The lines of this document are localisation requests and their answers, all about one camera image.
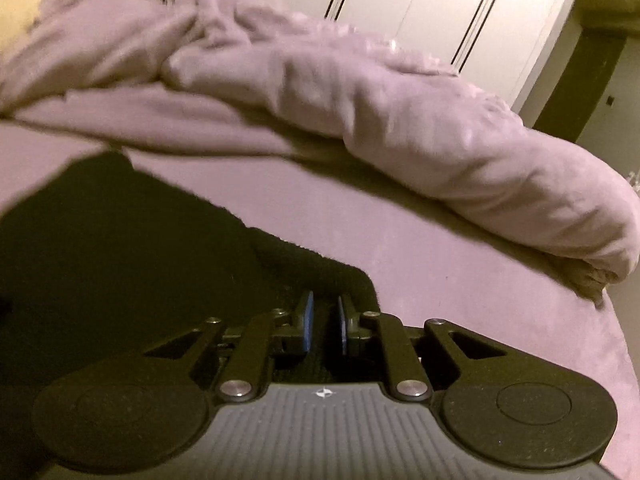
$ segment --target black towel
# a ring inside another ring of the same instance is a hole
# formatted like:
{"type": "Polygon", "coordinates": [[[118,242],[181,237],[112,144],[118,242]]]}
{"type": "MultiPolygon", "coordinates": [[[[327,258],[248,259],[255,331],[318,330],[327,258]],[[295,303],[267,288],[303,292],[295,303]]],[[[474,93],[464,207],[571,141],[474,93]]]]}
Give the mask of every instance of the black towel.
{"type": "Polygon", "coordinates": [[[49,458],[29,411],[55,378],[206,317],[244,325],[304,289],[378,310],[354,267],[283,242],[119,152],[71,164],[0,219],[0,478],[49,458]]]}

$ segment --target gray ribbed plate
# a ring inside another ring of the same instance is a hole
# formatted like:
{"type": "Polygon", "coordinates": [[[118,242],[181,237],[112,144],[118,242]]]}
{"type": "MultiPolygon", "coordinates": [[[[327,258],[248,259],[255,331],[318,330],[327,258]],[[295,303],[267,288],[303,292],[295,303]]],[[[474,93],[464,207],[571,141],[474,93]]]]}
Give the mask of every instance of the gray ribbed plate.
{"type": "Polygon", "coordinates": [[[604,480],[588,463],[516,472],[450,441],[431,412],[394,402],[377,384],[272,384],[265,396],[219,410],[181,455],[146,471],[99,476],[51,467],[45,480],[604,480]]]}

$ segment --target yellow object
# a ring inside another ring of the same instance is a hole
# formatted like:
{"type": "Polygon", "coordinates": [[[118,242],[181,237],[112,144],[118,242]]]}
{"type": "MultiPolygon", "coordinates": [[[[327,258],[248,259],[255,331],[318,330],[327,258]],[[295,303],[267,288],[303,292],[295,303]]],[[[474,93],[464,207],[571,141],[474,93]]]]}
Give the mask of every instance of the yellow object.
{"type": "Polygon", "coordinates": [[[0,54],[27,33],[41,0],[0,0],[0,54]]]}

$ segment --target fitted sheet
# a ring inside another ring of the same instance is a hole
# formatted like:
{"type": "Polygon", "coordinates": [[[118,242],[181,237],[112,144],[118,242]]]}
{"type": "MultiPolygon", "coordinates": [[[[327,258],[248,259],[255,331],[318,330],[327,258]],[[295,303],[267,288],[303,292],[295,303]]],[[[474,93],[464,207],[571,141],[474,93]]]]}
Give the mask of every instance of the fitted sheet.
{"type": "MultiPolygon", "coordinates": [[[[0,215],[70,161],[103,149],[0,121],[0,215]]],[[[443,317],[597,380],[619,416],[602,464],[623,480],[640,478],[638,381],[612,304],[605,298],[596,309],[578,297],[541,253],[364,166],[127,154],[138,169],[228,208],[248,226],[363,269],[382,310],[407,325],[443,317]]]]}

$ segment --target rumpled blanket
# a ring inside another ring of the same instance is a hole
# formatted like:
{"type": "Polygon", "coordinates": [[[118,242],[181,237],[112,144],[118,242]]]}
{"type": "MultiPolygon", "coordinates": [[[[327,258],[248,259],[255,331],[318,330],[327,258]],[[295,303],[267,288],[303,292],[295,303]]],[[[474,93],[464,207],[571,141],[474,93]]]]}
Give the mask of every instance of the rumpled blanket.
{"type": "Polygon", "coordinates": [[[607,164],[449,65],[276,0],[44,0],[0,64],[0,115],[171,153],[355,157],[595,301],[640,254],[640,200],[607,164]]]}

